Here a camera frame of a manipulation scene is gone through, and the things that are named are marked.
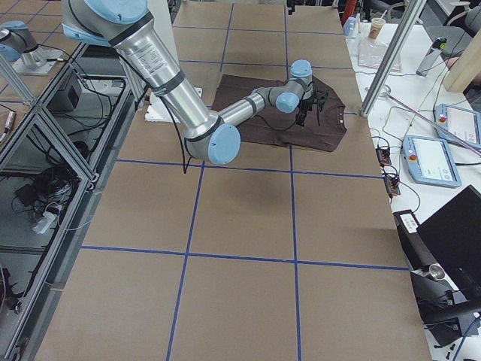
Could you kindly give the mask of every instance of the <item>black cloth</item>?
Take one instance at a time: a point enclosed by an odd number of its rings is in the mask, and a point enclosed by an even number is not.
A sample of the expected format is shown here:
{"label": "black cloth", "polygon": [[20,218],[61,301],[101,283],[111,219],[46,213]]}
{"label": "black cloth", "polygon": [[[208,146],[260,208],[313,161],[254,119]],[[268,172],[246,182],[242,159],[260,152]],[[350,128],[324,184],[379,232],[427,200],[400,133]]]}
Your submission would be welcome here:
{"label": "black cloth", "polygon": [[[317,123],[316,106],[314,105],[313,111],[307,114],[304,127],[294,125],[286,131],[273,130],[259,117],[253,117],[237,127],[242,141],[281,147],[298,145],[328,152],[335,150],[346,133],[343,121],[345,106],[332,88],[315,77],[313,77],[313,81],[318,91],[328,93],[328,98],[320,113],[320,126]],[[217,88],[212,109],[221,111],[248,96],[254,89],[282,86],[283,84],[284,82],[280,80],[252,79],[224,74]],[[285,129],[295,121],[296,113],[297,110],[291,114],[285,114],[275,107],[268,107],[259,115],[264,117],[272,127]]]}

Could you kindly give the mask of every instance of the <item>black screen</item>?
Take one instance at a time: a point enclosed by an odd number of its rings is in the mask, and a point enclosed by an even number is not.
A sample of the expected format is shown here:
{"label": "black screen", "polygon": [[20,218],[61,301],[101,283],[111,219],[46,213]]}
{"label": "black screen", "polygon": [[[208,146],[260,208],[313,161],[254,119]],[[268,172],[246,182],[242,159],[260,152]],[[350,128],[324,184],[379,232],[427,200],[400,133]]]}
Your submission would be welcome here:
{"label": "black screen", "polygon": [[464,296],[481,297],[481,194],[466,187],[418,233]]}

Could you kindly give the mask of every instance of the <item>metal post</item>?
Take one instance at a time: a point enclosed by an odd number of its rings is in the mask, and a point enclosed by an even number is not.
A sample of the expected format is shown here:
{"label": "metal post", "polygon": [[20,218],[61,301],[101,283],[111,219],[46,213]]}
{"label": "metal post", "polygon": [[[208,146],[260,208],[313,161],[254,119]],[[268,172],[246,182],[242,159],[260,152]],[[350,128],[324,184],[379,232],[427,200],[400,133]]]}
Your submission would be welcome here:
{"label": "metal post", "polygon": [[5,77],[5,80],[15,89],[17,94],[25,103],[29,103],[32,107],[36,103],[36,99],[30,89],[23,83],[17,72],[11,65],[0,55],[0,74]]}
{"label": "metal post", "polygon": [[392,37],[391,44],[386,51],[379,69],[377,69],[373,83],[371,84],[368,94],[362,103],[361,115],[363,117],[367,117],[374,106],[374,102],[376,101],[377,96],[380,94],[381,89],[383,88],[384,83],[391,72],[395,59],[401,51],[407,37],[409,36],[414,23],[418,20],[425,3],[426,0],[412,0],[407,6],[401,23]]}

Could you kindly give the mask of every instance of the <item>light blue cap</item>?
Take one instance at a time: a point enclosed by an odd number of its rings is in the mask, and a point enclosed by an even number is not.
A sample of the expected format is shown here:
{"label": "light blue cap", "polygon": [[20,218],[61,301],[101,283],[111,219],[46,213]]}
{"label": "light blue cap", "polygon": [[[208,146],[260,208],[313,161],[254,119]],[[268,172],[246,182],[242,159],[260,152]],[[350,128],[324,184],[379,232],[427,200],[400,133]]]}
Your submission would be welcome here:
{"label": "light blue cap", "polygon": [[307,60],[299,59],[291,65],[291,75],[293,77],[308,77],[313,74],[313,69],[310,66],[310,62]]}
{"label": "light blue cap", "polygon": [[94,13],[116,24],[132,24],[147,13],[147,0],[84,0]]}
{"label": "light blue cap", "polygon": [[241,135],[231,124],[222,124],[210,137],[207,155],[213,164],[227,164],[239,153]]}
{"label": "light blue cap", "polygon": [[276,99],[276,108],[283,113],[292,113],[299,104],[299,97],[294,93],[282,93]]}
{"label": "light blue cap", "polygon": [[25,30],[25,29],[28,29],[29,27],[23,21],[12,20],[12,21],[7,21],[6,23],[1,24],[0,28],[6,28],[8,30]]}
{"label": "light blue cap", "polygon": [[108,41],[105,40],[104,38],[101,38],[100,36],[92,35],[88,32],[85,32],[77,28],[73,28],[64,23],[62,23],[62,26],[63,26],[63,33],[67,38],[70,38],[76,41],[81,41],[82,43],[87,43],[91,45],[98,45],[101,47],[110,47],[110,44],[108,43]]}
{"label": "light blue cap", "polygon": [[0,45],[0,54],[3,55],[8,62],[16,62],[22,56],[22,54],[14,48],[8,47],[7,45]]}

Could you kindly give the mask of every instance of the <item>white table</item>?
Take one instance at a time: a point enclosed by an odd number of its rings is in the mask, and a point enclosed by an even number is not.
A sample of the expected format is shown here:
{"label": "white table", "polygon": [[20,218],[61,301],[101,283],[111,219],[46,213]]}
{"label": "white table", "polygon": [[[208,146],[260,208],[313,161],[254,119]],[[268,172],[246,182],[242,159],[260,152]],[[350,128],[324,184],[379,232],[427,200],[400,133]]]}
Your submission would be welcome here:
{"label": "white table", "polygon": [[[383,27],[378,40],[382,42],[389,42],[394,35],[396,26],[397,25],[395,24],[386,24]],[[365,34],[369,27],[370,24],[363,24],[362,33]],[[355,51],[356,40],[347,39],[346,41],[351,54],[351,61],[354,70],[356,72],[363,71],[366,73],[375,73],[376,69],[358,66],[358,57]],[[463,101],[459,103],[458,106],[471,109],[469,103],[465,101],[465,97],[462,93],[448,93],[443,86],[440,88],[444,74],[447,72],[445,65],[442,64],[441,58],[435,62],[435,65],[439,65],[431,69],[427,77],[420,77],[417,75],[403,77],[398,76],[401,74],[415,74],[419,63],[423,59],[430,45],[431,40],[426,34],[424,28],[420,25],[414,26],[413,31],[411,32],[406,44],[404,45],[404,48],[401,51],[401,72],[392,72],[386,81],[386,84],[391,87],[391,94],[395,98],[404,102],[404,104],[409,105],[414,109],[432,110],[434,102],[436,101],[437,92],[440,89],[436,104],[454,104]],[[367,93],[365,88],[371,85],[373,79],[373,74],[356,74],[359,92],[361,93],[361,97],[363,99]],[[413,115],[408,111],[402,111],[395,108],[392,109],[389,120],[386,123],[389,109],[392,106],[398,105],[391,100],[383,98],[379,98],[376,101],[374,108],[368,117],[369,126],[373,129],[371,130],[373,136],[380,134],[381,137],[385,138],[389,142],[391,147],[399,147],[401,145],[400,141],[382,130],[386,124],[385,130],[401,139],[404,137],[406,132],[409,135],[423,135],[438,138],[436,130],[419,118],[414,118],[412,126],[409,127]],[[431,120],[434,119],[432,112],[426,111],[422,113]],[[379,139],[374,138],[373,140],[374,144],[376,145]],[[380,141],[380,145],[385,144],[386,143],[384,141]],[[480,161],[479,157],[471,153],[469,150],[452,145],[450,145],[450,148],[456,162],[472,163]],[[412,187],[419,194],[421,203],[419,210],[416,212],[416,217],[421,223],[428,219],[434,212],[445,205],[450,199],[461,192],[469,184],[472,184],[477,190],[481,190],[481,165],[458,167],[458,172],[462,181],[462,185],[459,188],[450,189],[445,187],[426,186],[413,182],[407,171],[404,160],[400,159],[399,152],[400,148],[391,149],[392,163],[399,171],[401,181]],[[418,206],[418,199],[414,192],[409,190],[404,185],[400,185],[400,188],[401,195],[394,197],[392,200],[392,211],[395,212],[405,209],[416,209]],[[445,359],[448,351],[447,348],[449,346],[445,347],[445,349],[435,349],[433,345],[436,344],[436,341],[431,333],[426,332],[426,336],[430,344],[431,355],[433,356],[433,359]],[[467,338],[457,360],[462,360],[463,357],[471,357],[474,359],[481,358],[481,336]]]}

